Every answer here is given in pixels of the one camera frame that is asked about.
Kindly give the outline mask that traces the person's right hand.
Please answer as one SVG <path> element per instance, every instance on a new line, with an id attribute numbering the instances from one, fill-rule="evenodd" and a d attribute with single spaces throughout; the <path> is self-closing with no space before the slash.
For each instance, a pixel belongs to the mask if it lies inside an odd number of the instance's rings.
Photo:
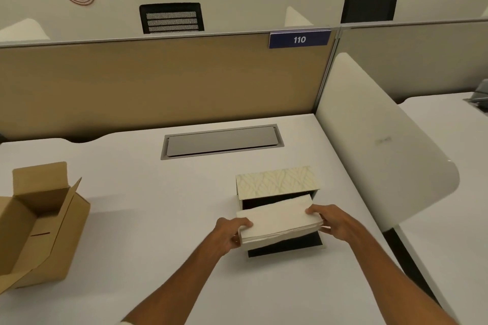
<path id="1" fill-rule="evenodd" d="M 327 205 L 327 216 L 322 218 L 320 231 L 349 243 L 352 237 L 354 219 L 336 205 Z"/>

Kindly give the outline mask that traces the person's left hand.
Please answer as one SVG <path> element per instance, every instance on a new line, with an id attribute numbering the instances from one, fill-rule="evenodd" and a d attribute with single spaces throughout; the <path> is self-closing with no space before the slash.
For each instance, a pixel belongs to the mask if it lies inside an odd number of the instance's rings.
<path id="1" fill-rule="evenodd" d="M 228 254 L 232 249 L 241 247 L 240 231 L 241 229 L 229 229 L 229 220 L 226 218 L 219 218 L 216 222 L 216 226 L 212 231 L 212 241 L 216 247 L 217 256 L 222 258 Z"/>

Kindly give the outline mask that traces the white tissue stack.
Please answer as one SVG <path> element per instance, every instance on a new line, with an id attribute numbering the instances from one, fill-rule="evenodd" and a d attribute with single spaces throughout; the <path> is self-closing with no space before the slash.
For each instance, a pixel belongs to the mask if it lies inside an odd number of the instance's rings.
<path id="1" fill-rule="evenodd" d="M 318 231 L 323 219 L 319 213 L 306 213 L 311 205 L 311 196 L 305 194 L 238 211 L 238 218 L 247 218 L 253 223 L 252 227 L 240 228 L 241 247 L 245 250 L 262 248 Z"/>

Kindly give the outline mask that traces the person's left forearm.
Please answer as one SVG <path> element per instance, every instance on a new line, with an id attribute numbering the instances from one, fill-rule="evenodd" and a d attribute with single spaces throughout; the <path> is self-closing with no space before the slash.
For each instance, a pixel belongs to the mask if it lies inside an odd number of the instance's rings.
<path id="1" fill-rule="evenodd" d="M 185 325 L 205 283 L 231 244 L 204 240 L 171 277 L 134 307 L 120 325 Z"/>

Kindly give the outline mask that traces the person's right forearm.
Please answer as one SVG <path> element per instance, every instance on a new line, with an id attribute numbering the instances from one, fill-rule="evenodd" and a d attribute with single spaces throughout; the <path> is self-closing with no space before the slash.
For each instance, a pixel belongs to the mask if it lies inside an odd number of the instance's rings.
<path id="1" fill-rule="evenodd" d="M 370 232 L 345 213 L 350 245 L 387 325 L 458 325 L 386 254 Z"/>

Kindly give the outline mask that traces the patterned tissue box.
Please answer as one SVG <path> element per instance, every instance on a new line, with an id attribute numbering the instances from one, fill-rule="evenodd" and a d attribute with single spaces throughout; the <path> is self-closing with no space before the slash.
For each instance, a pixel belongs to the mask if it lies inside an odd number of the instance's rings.
<path id="1" fill-rule="evenodd" d="M 285 168 L 236 176 L 238 211 L 276 203 L 309 194 L 313 199 L 319 190 L 311 166 Z M 319 230 L 301 237 L 277 242 L 252 250 L 242 249 L 249 259 L 309 248 L 324 248 Z"/>

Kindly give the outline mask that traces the white curved side divider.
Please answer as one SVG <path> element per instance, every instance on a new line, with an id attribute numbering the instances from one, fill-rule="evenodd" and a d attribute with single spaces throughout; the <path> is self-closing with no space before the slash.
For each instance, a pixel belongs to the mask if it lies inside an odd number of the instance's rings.
<path id="1" fill-rule="evenodd" d="M 455 163 L 345 52 L 333 60 L 316 117 L 382 232 L 460 184 Z"/>

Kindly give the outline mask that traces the beige desk partition panel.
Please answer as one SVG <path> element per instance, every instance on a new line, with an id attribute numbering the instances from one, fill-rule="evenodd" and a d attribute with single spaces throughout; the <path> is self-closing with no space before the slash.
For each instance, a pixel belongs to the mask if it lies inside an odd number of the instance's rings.
<path id="1" fill-rule="evenodd" d="M 0 137 L 92 139 L 312 113 L 327 45 L 269 49 L 270 33 L 0 46 Z"/>

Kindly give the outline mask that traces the blue desk number sign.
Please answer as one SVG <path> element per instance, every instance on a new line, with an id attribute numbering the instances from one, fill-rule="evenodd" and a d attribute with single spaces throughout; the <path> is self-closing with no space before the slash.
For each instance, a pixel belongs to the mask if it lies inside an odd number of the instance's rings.
<path id="1" fill-rule="evenodd" d="M 324 46 L 328 44 L 332 31 L 311 30 L 270 33 L 269 49 Z"/>

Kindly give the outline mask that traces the grey desk partition panel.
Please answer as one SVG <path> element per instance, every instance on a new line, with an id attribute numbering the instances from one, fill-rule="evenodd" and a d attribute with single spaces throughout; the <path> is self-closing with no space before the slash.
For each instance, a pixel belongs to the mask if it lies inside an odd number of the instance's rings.
<path id="1" fill-rule="evenodd" d="M 473 91 L 488 79 L 488 17 L 344 24 L 343 52 L 396 101 Z"/>

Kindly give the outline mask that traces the open cardboard box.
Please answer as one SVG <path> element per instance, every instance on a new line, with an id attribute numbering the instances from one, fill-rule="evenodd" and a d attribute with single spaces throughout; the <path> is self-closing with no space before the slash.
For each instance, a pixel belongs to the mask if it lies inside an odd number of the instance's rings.
<path id="1" fill-rule="evenodd" d="M 0 196 L 0 295 L 64 280 L 90 203 L 68 183 L 67 162 L 16 168 L 13 195 Z"/>

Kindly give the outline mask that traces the black mesh office chair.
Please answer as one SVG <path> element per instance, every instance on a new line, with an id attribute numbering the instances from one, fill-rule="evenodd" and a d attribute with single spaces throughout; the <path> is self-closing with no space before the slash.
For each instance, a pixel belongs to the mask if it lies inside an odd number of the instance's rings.
<path id="1" fill-rule="evenodd" d="M 200 3 L 157 3 L 139 6 L 144 34 L 204 31 Z"/>

